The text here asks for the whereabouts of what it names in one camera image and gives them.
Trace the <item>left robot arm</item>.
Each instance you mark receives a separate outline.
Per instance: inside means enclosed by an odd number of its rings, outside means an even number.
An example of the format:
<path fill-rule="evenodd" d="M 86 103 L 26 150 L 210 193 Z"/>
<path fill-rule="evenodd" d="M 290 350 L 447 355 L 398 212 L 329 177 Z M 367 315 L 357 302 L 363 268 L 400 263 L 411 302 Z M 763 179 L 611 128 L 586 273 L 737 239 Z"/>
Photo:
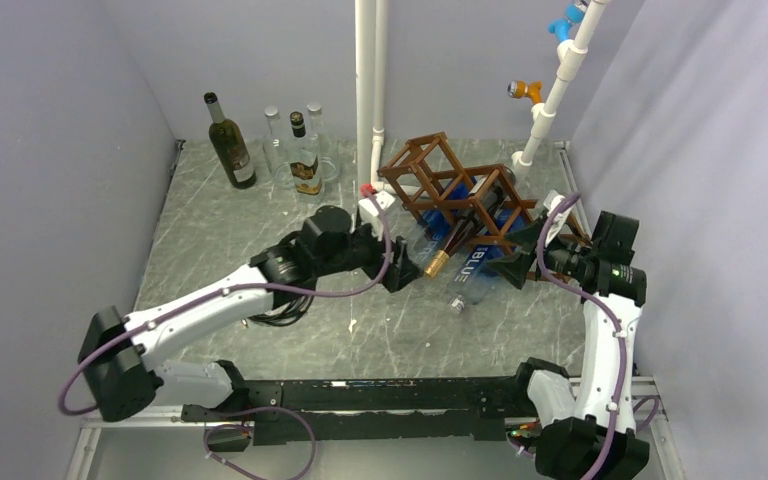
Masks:
<path fill-rule="evenodd" d="M 107 422 L 128 419 L 156 404 L 195 404 L 232 420 L 247 406 L 232 363 L 172 361 L 189 344 L 236 321 L 254 319 L 296 300 L 328 297 L 325 276 L 362 270 L 369 283 L 395 293 L 422 277 L 404 238 L 392 237 L 376 200 L 354 214 L 326 205 L 281 241 L 214 283 L 166 304 L 127 315 L 113 306 L 96 312 L 79 351 L 79 375 Z"/>

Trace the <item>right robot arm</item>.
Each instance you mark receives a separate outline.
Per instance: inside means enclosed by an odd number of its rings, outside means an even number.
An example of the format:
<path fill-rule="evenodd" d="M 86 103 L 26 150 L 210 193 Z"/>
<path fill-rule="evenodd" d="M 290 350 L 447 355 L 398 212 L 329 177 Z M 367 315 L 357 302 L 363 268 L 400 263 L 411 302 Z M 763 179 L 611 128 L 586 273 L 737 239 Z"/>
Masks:
<path fill-rule="evenodd" d="M 650 447 L 637 436 L 631 405 L 634 339 L 646 302 L 647 277 L 632 266 L 638 220 L 601 212 L 589 245 L 560 237 L 537 251 L 546 222 L 540 216 L 509 233 L 515 254 L 488 267 L 517 288 L 539 259 L 576 281 L 582 297 L 585 350 L 579 390 L 559 366 L 530 359 L 525 379 L 511 388 L 524 415 L 542 427 L 532 445 L 538 473 L 552 479 L 633 479 L 648 464 Z"/>

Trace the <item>brown wooden wine rack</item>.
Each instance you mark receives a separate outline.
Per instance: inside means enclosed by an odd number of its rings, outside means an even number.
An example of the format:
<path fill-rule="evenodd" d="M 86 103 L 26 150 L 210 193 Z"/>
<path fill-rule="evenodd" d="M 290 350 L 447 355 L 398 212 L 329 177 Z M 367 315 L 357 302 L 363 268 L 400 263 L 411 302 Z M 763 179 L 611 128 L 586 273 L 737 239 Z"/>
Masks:
<path fill-rule="evenodd" d="M 479 201 L 499 175 L 502 175 L 506 198 L 491 217 Z M 449 145 L 445 133 L 407 140 L 391 160 L 379 167 L 378 176 L 394 188 L 403 209 L 417 221 L 428 210 L 442 212 L 452 225 L 460 210 L 473 209 L 479 214 L 484 228 L 450 259 L 466 245 L 495 244 L 502 248 L 506 256 L 525 254 L 506 241 L 504 236 L 509 231 L 515 231 L 513 226 L 517 219 L 526 224 L 536 219 L 533 213 L 538 202 L 520 195 L 517 191 L 518 178 L 501 163 L 464 166 Z"/>

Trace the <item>brown bottle gold foil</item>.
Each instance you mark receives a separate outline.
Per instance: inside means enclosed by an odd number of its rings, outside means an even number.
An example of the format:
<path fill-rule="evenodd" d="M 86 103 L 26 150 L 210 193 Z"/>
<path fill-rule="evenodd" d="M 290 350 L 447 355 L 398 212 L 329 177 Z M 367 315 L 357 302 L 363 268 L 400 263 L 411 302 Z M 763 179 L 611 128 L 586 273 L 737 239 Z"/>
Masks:
<path fill-rule="evenodd" d="M 499 175 L 489 191 L 479 201 L 491 217 L 501 208 L 506 198 L 501 178 L 502 175 Z M 475 210 L 460 210 L 455 216 L 449 233 L 444 237 L 438 251 L 426 267 L 425 274 L 430 278 L 436 277 L 450 257 L 483 228 L 484 222 Z"/>

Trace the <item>small dark bottle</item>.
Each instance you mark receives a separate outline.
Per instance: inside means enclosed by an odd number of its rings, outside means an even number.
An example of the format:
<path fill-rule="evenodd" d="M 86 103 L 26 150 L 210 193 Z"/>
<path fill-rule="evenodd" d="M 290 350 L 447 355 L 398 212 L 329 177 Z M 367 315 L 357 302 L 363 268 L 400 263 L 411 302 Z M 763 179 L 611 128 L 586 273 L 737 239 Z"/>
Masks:
<path fill-rule="evenodd" d="M 308 133 L 301 112 L 293 111 L 290 114 L 290 125 L 292 133 L 290 168 L 295 190 L 301 199 L 318 203 L 324 195 L 324 186 L 317 140 Z"/>

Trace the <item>clear bottle dark label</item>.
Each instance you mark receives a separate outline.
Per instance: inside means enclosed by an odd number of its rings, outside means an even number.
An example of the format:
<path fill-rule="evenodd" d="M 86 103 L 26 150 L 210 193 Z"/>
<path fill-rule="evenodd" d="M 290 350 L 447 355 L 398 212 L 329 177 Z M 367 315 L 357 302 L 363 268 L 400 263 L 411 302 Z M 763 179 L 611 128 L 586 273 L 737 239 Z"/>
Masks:
<path fill-rule="evenodd" d="M 335 142 L 325 125 L 322 106 L 318 102 L 310 102 L 306 108 L 311 133 L 319 148 L 322 179 L 325 183 L 335 182 L 341 173 L 341 163 L 337 156 Z"/>

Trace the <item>dark green wine bottle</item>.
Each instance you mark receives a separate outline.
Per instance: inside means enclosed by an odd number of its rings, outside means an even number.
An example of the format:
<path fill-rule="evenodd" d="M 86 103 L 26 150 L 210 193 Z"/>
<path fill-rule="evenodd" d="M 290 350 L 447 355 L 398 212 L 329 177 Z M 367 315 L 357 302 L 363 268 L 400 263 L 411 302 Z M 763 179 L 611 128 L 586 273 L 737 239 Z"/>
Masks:
<path fill-rule="evenodd" d="M 229 182 L 240 190 L 252 187 L 257 175 L 238 125 L 224 114 L 214 92 L 206 92 L 203 99 L 212 120 L 209 139 Z"/>

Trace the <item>clear bottle with cork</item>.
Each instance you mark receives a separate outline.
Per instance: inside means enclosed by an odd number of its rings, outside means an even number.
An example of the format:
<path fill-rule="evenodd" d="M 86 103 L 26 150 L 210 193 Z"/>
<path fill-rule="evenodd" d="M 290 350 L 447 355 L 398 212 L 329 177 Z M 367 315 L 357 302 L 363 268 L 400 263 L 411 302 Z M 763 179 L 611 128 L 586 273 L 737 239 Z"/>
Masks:
<path fill-rule="evenodd" d="M 264 109 L 269 134 L 264 140 L 263 149 L 273 183 L 282 189 L 293 189 L 294 180 L 289 161 L 289 133 L 275 106 Z"/>

